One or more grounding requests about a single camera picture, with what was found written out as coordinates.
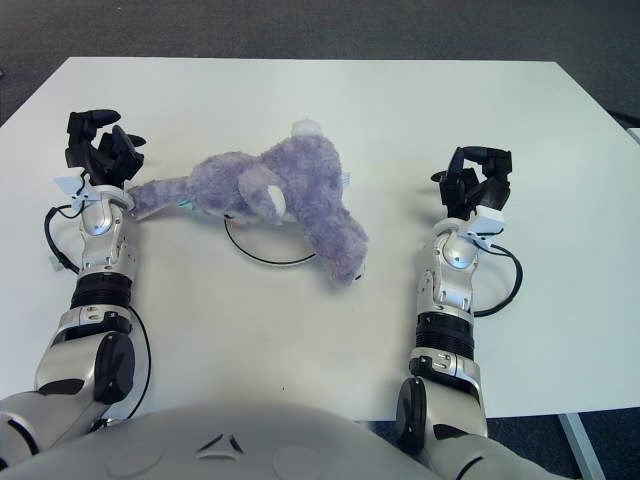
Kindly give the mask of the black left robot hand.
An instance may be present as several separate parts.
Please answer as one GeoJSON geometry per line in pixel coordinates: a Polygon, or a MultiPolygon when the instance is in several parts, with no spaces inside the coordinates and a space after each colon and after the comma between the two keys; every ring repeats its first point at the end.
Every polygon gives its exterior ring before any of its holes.
{"type": "Polygon", "coordinates": [[[109,109],[69,114],[67,166],[82,168],[92,185],[123,188],[144,164],[144,155],[136,148],[146,140],[127,134],[117,125],[120,119],[117,111],[109,109]]]}

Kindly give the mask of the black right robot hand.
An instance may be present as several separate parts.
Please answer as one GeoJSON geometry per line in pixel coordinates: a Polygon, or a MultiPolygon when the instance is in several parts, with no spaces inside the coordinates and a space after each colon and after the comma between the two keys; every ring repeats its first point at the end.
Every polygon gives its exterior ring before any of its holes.
{"type": "Polygon", "coordinates": [[[448,168],[431,180],[438,184],[449,218],[468,220],[478,206],[501,211],[510,196],[512,154],[501,149],[457,147],[448,168]]]}

